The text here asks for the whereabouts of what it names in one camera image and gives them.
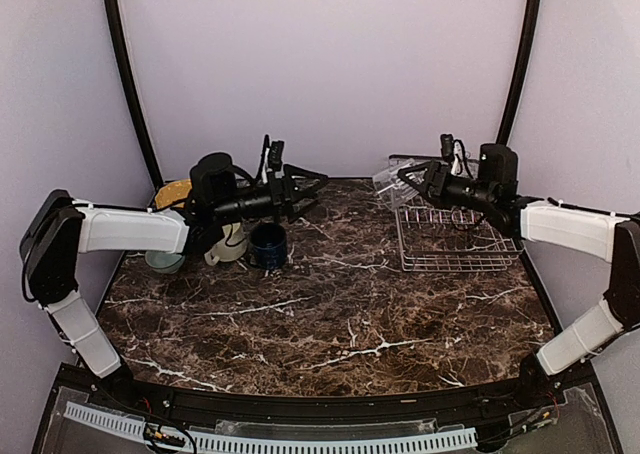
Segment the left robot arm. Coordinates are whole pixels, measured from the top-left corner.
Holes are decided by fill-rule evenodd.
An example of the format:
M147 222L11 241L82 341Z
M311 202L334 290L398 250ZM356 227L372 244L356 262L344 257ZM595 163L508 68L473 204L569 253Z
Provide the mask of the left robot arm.
M241 220L301 216L298 203L313 201L328 182L325 174L285 164L255 177L225 153L202 158L190 170L191 189L180 207L111 207L52 191L19 246L24 299L38 304L60 328L86 367L103 379L101 391L120 410L141 401L140 386L124 373L125 362L76 280L77 258L93 251L155 251L203 254Z

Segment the dark blue mug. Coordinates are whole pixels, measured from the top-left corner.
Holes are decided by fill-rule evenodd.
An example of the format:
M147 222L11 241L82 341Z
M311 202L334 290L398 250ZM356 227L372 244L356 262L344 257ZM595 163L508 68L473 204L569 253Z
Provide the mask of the dark blue mug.
M273 271L282 268L288 256L287 235L283 226L261 223L249 235L249 264Z

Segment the yellow polka dot plate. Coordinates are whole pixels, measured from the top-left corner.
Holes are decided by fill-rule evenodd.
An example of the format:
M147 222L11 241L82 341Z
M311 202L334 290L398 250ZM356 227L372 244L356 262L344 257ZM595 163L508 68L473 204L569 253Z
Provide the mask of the yellow polka dot plate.
M154 207L158 210L165 208L183 208L192 188L189 179L170 182L159 189L154 198Z

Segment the right black frame post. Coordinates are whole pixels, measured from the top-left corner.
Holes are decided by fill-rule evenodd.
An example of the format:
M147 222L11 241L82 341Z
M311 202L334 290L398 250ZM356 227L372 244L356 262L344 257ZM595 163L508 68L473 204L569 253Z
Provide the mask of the right black frame post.
M501 145L508 144L515 123L533 49L540 5L541 0L526 0L525 2L513 72L496 135L496 142Z

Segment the black frame post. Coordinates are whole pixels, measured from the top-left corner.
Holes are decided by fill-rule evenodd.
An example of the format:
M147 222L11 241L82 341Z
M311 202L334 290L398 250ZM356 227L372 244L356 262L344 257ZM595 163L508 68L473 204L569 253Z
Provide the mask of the black frame post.
M496 142L501 145L508 144L515 123L533 49L540 5L541 0L526 0L525 2L513 72L496 135Z
M155 189L158 189L164 184L164 179L152 146L136 81L134 79L119 0L103 0L103 4L120 83L134 134L151 183Z

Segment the clear drinking glass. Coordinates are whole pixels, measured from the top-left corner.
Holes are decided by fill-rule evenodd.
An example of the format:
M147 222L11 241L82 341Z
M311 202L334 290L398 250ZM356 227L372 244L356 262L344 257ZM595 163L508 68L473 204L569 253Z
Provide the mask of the clear drinking glass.
M390 170L404 169L411 167L416 163L416 159L407 155L390 155L388 157L388 166Z
M390 210L408 204L416 192L398 178L398 170L389 166L372 177L374 190L379 200Z

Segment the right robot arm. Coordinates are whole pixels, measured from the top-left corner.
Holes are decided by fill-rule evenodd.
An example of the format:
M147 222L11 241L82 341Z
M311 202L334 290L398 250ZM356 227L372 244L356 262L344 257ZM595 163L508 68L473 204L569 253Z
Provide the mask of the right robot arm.
M402 168L398 177L435 207L477 211L502 235L589 254L610 266L596 305L521 363L510 398L534 406L549 382L639 327L639 218L581 209L517 192L515 162L483 160L475 177L455 176L440 161Z

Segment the left black frame post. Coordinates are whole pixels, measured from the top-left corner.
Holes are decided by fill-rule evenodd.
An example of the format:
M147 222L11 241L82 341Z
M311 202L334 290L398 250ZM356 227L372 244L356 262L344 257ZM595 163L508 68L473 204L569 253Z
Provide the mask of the left black frame post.
M134 134L151 183L155 189L158 189L164 184L164 179L152 146L136 81L134 79L119 0L103 0L103 4L120 83Z

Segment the pale green bowl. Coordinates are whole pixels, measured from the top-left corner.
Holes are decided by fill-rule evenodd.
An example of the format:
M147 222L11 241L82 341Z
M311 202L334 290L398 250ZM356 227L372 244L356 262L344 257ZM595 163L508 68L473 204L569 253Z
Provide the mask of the pale green bowl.
M159 251L147 251L145 253L146 264L160 274L174 274L184 264L186 257L181 254Z

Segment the black front rail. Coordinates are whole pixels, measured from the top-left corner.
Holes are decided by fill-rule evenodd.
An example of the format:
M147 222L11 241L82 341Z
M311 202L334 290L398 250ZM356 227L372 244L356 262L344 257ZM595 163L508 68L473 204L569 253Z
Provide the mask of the black front rail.
M212 426L218 421L285 424L348 424L434 418L439 423L467 425L501 423L507 416L564 400L553 391L533 398L529 405L513 398L514 380L478 388L449 389L369 397L277 397L213 393L135 381L134 398L117 400L98 385L89 399L109 407L160 416L181 424Z

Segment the cream ribbed mug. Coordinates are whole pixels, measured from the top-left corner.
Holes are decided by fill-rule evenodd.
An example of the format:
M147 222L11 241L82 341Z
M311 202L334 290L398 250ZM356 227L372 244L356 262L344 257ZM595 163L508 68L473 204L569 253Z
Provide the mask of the cream ribbed mug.
M248 239L243 224L236 222L222 226L223 238L204 254L207 265L235 262L247 251Z

